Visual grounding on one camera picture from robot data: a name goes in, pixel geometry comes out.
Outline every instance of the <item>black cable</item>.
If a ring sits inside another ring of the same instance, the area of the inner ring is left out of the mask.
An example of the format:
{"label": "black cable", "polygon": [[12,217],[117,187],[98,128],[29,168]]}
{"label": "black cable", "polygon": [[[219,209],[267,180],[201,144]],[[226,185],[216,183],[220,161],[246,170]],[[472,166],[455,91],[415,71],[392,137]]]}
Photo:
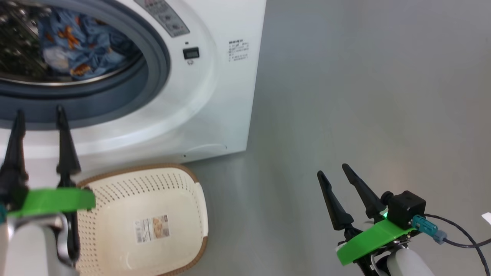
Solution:
{"label": "black cable", "polygon": [[446,238],[443,238],[443,241],[450,244],[450,245],[453,245],[455,247],[460,247],[460,248],[478,248],[478,247],[485,246],[485,245],[491,243],[491,239],[485,240],[481,243],[473,244],[473,245],[463,245],[463,244],[454,243],[452,241],[447,240]]}
{"label": "black cable", "polygon": [[[434,218],[437,220],[441,220],[441,221],[444,221],[450,225],[455,226],[458,230],[460,230],[469,239],[469,241],[473,245],[477,244],[476,241],[471,237],[471,235],[465,229],[463,229],[460,225],[456,224],[455,222],[448,220],[446,218],[442,218],[442,217],[434,216],[434,215],[430,215],[430,214],[424,214],[424,216],[429,217],[429,218]],[[477,254],[479,255],[479,258],[481,259],[481,263],[483,263],[484,271],[486,272],[486,276],[491,276],[490,269],[488,267],[488,263],[486,261],[486,258],[484,257],[483,252],[481,251],[481,249],[479,247],[476,247],[476,250],[477,250]]]}

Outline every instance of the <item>basket rim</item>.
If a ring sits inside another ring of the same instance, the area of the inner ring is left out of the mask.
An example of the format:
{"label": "basket rim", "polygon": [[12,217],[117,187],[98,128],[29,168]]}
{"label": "basket rim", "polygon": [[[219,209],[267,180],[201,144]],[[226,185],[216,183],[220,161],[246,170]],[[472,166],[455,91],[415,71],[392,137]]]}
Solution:
{"label": "basket rim", "polygon": [[[108,172],[108,173],[102,173],[102,174],[95,175],[95,176],[92,176],[92,177],[89,177],[87,179],[84,179],[84,180],[80,181],[77,184],[77,187],[82,188],[82,187],[84,187],[84,186],[86,186],[86,185],[88,185],[88,184],[90,184],[92,182],[95,182],[95,181],[98,181],[98,180],[101,180],[101,179],[105,179],[105,178],[109,178],[109,177],[112,177],[112,176],[116,176],[116,175],[119,175],[119,174],[124,174],[124,173],[128,173],[128,172],[135,172],[135,171],[141,171],[141,170],[148,170],[148,169],[156,169],[156,168],[177,168],[177,169],[180,169],[180,170],[184,171],[185,173],[187,173],[195,183],[199,183],[198,178],[196,177],[196,175],[190,169],[188,169],[187,167],[185,167],[185,166],[183,166],[181,164],[163,163],[163,164],[154,164],[154,165],[146,165],[146,166],[129,167],[129,168],[124,168],[124,169],[120,169],[120,170],[116,170],[116,171],[112,171],[112,172]],[[198,261],[201,259],[201,257],[205,253],[205,249],[206,249],[207,243],[208,243],[208,236],[204,236],[203,237],[203,241],[201,242],[201,248],[199,249],[198,254],[196,255],[196,257],[190,263],[188,263],[187,265],[182,266],[182,267],[180,267],[178,269],[175,269],[175,270],[166,272],[164,274],[160,274],[158,276],[175,276],[175,275],[181,274],[184,271],[186,271],[186,270],[192,268],[193,266],[195,266],[195,264],[198,263]]]}

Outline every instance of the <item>floor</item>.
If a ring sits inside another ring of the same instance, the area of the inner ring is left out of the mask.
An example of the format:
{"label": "floor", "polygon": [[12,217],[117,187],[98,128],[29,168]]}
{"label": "floor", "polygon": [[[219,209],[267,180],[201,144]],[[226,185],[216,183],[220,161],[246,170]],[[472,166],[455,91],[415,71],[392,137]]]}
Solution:
{"label": "floor", "polygon": [[[342,163],[381,195],[489,238],[491,2],[268,0],[247,151],[187,164],[210,237],[186,276],[361,275],[342,267],[316,172],[356,225],[367,218]],[[449,238],[466,243],[451,226]],[[418,236],[436,275],[484,275],[474,250]],[[483,251],[491,261],[491,247]]]}

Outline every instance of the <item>green plastic mount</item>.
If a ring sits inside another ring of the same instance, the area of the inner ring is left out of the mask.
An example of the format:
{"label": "green plastic mount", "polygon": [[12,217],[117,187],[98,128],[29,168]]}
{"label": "green plastic mount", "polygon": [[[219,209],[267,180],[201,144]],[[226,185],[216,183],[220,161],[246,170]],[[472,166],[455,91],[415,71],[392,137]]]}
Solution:
{"label": "green plastic mount", "polygon": [[92,191],[79,188],[30,190],[21,210],[9,212],[8,217],[71,213],[95,207]]}
{"label": "green plastic mount", "polygon": [[403,230],[389,220],[380,221],[341,247],[337,252],[338,258],[343,266],[351,264],[366,254],[403,235],[407,235],[413,230],[415,229],[409,228]]}

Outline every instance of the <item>beige plastic basket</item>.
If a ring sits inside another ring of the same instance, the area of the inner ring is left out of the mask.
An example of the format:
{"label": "beige plastic basket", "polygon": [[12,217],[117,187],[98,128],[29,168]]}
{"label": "beige plastic basket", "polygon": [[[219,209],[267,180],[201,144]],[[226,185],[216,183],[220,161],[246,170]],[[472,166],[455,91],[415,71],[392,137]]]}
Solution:
{"label": "beige plastic basket", "polygon": [[208,239],[205,197],[194,174],[164,164],[99,175],[96,208],[81,211],[81,276],[171,276],[195,265]]}

